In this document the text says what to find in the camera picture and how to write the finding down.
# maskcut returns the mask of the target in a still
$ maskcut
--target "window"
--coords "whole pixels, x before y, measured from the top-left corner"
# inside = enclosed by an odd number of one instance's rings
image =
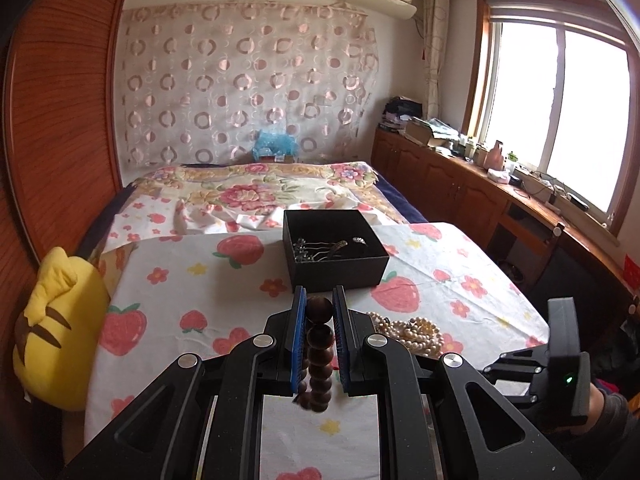
[[[489,148],[500,140],[505,155],[513,151],[611,227],[625,186],[636,182],[628,178],[634,89],[622,26],[602,8],[570,1],[484,3],[486,67],[467,133]]]

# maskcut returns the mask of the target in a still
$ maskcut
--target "pearl necklace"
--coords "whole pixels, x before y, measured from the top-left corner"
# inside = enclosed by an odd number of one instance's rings
[[[399,341],[409,352],[423,357],[437,358],[444,339],[440,329],[425,317],[412,317],[409,321],[391,321],[377,312],[367,312],[376,332]]]

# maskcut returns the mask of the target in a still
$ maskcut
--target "beige curtain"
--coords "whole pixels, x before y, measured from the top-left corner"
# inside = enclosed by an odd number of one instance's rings
[[[440,115],[438,80],[444,63],[449,28],[449,0],[424,0],[424,96],[422,115]]]

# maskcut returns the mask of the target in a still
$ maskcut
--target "blue plastic bag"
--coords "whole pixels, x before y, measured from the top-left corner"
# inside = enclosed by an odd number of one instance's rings
[[[296,156],[298,145],[293,137],[285,133],[272,134],[260,130],[252,153],[254,160],[259,160],[262,156]]]

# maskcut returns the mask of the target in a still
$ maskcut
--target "cabinet door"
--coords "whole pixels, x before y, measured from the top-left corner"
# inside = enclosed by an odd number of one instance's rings
[[[503,193],[477,175],[456,187],[453,224],[485,250],[491,241],[507,199]]]
[[[373,169],[379,171],[387,180],[392,173],[392,159],[395,155],[397,134],[376,131],[376,139],[373,142],[371,152],[371,165]]]
[[[453,195],[459,184],[462,176],[449,161],[431,161],[418,181],[415,206],[429,222],[451,222]]]
[[[416,206],[420,185],[418,175],[424,164],[422,156],[424,150],[405,139],[400,139],[396,150],[398,150],[398,161],[394,171],[394,186],[413,206]]]

